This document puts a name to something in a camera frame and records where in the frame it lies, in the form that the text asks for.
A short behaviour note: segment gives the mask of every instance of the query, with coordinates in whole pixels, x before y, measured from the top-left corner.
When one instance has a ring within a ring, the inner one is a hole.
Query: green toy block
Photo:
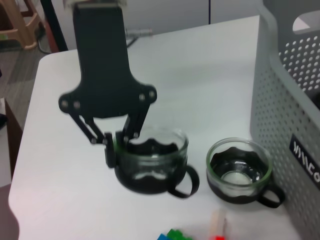
[[[174,229],[171,229],[166,236],[171,240],[193,240],[191,237],[184,237],[181,231]]]

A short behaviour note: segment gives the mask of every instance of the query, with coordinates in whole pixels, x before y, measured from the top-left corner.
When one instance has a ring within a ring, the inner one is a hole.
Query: black bracket
[[[81,81],[60,97],[59,108],[73,118],[90,143],[106,145],[107,164],[113,168],[112,134],[103,134],[94,118],[128,115],[123,130],[116,134],[117,143],[125,145],[139,137],[157,91],[138,82],[130,71],[122,9],[115,1],[75,3],[73,25]]]

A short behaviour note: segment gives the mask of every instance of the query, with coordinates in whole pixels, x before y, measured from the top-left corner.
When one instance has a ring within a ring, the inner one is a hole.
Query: screw
[[[140,101],[143,102],[146,99],[146,96],[143,93],[141,93],[139,98],[140,98]]]
[[[79,101],[75,101],[73,103],[73,106],[74,106],[75,109],[79,109],[80,108],[80,102]]]
[[[152,98],[152,99],[153,99],[153,98],[155,97],[155,95],[156,95],[156,94],[155,94],[155,92],[154,92],[154,91],[150,91],[150,92],[149,92],[149,96],[150,96],[150,98]]]
[[[61,106],[64,107],[64,108],[67,108],[68,107],[68,102],[66,100],[63,100],[61,102]]]

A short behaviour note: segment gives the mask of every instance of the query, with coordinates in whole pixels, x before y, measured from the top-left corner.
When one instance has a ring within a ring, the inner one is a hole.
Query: black handle
[[[176,196],[177,198],[181,198],[181,199],[186,199],[186,198],[191,197],[193,194],[195,194],[198,191],[199,185],[200,185],[199,175],[196,172],[196,170],[192,166],[189,166],[189,165],[187,165],[185,168],[186,168],[185,171],[186,171],[186,173],[189,174],[189,176],[191,178],[191,182],[192,182],[192,189],[191,189],[190,194],[186,194],[186,193],[183,193],[183,192],[176,190],[176,186],[168,188],[168,193],[172,194],[173,196]]]
[[[272,201],[264,196],[266,191],[273,192],[279,199],[279,201]],[[262,205],[265,205],[268,208],[276,209],[279,207],[286,199],[286,195],[284,191],[277,185],[270,183],[266,186],[266,188],[263,190],[262,195],[258,198],[258,202]]]

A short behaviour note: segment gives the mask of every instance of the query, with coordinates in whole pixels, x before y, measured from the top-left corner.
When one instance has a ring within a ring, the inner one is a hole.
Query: blue toy block
[[[166,237],[165,235],[161,234],[158,240],[170,240],[170,238]]]

